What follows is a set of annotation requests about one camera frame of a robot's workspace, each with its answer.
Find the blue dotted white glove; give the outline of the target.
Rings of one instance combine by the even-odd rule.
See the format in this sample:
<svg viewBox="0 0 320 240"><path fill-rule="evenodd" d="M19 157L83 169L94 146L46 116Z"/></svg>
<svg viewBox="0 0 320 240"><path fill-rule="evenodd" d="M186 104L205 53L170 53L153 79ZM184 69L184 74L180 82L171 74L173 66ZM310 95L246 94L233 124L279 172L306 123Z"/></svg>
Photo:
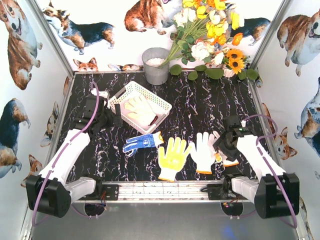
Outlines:
<svg viewBox="0 0 320 240"><path fill-rule="evenodd" d="M148 133L136 137L128 138L122 148L122 152L128 154L129 157L133 156L138 149L157 148L164 143L161 131L156 133Z"/></svg>

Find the cream knit glove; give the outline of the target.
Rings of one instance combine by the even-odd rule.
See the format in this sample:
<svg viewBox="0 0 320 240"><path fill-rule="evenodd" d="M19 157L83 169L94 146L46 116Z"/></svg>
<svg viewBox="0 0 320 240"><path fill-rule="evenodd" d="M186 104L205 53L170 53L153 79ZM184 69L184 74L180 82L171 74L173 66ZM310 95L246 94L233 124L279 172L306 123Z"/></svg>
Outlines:
<svg viewBox="0 0 320 240"><path fill-rule="evenodd" d="M153 125L159 119L144 95L130 98L124 103L124 108L128 110L126 114L128 118L141 121L147 126Z"/></svg>

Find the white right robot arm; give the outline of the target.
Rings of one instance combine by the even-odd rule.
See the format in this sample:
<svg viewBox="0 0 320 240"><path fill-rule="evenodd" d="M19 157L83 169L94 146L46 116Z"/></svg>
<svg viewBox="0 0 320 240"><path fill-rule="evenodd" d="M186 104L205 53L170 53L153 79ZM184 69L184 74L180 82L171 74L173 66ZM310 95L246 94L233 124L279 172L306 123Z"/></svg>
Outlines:
<svg viewBox="0 0 320 240"><path fill-rule="evenodd" d="M228 174L223 180L224 191L249 200L262 219L291 216L295 221L300 208L297 175L280 167L261 145L253 128L238 116L227 116L222 122L224 131L213 144L214 149L232 162L244 156L257 177L252 180L241 173Z"/></svg>

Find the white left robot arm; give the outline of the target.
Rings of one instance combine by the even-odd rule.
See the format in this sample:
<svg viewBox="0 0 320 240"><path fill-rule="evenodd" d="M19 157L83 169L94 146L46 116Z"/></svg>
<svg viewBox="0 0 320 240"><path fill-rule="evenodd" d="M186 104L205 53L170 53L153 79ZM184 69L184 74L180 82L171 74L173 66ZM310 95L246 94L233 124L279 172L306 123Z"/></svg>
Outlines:
<svg viewBox="0 0 320 240"><path fill-rule="evenodd" d="M62 218L75 201L102 195L102 180L97 176L87 174L70 183L67 178L78 157L97 133L122 125L120 105L117 104L113 112L108 97L107 91L93 89L86 98L83 113L74 118L64 142L50 162L38 175L27 177L28 206L34 213Z"/></svg>

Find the yellow dotted white glove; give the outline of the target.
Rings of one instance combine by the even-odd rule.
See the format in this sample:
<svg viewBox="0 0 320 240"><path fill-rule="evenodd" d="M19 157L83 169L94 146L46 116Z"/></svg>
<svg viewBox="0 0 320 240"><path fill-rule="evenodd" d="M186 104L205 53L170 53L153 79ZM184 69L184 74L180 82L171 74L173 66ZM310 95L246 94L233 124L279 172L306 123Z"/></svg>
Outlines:
<svg viewBox="0 0 320 240"><path fill-rule="evenodd" d="M174 182L176 175L180 172L190 154L193 146L180 137L170 137L167 148L163 146L158 149L158 164L160 167L159 179L163 181Z"/></svg>

